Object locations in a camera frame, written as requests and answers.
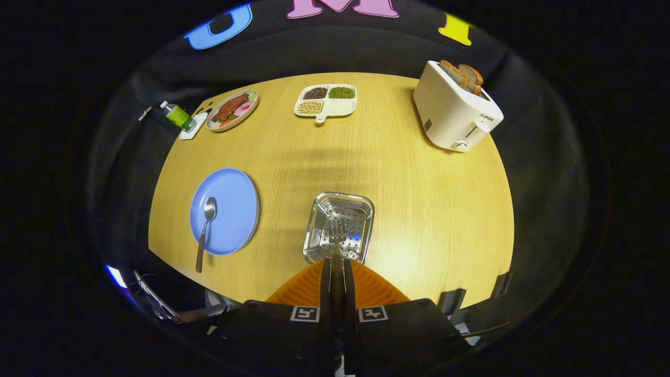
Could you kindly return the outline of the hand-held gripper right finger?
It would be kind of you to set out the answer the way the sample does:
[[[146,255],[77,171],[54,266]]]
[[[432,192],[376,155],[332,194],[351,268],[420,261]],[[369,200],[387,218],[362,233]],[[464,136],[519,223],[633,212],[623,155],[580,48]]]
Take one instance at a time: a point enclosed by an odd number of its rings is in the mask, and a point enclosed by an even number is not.
[[[365,265],[345,260],[343,286],[347,374],[446,375],[471,350],[432,300],[409,300]]]

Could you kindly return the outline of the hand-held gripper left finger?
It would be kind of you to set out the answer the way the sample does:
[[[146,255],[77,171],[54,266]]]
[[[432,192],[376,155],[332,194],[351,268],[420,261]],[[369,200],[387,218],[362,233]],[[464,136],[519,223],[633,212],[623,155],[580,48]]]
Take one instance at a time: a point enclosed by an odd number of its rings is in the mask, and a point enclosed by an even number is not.
[[[274,301],[249,300],[215,317],[209,339],[227,363],[253,376],[331,376],[336,369],[329,261],[285,284]]]

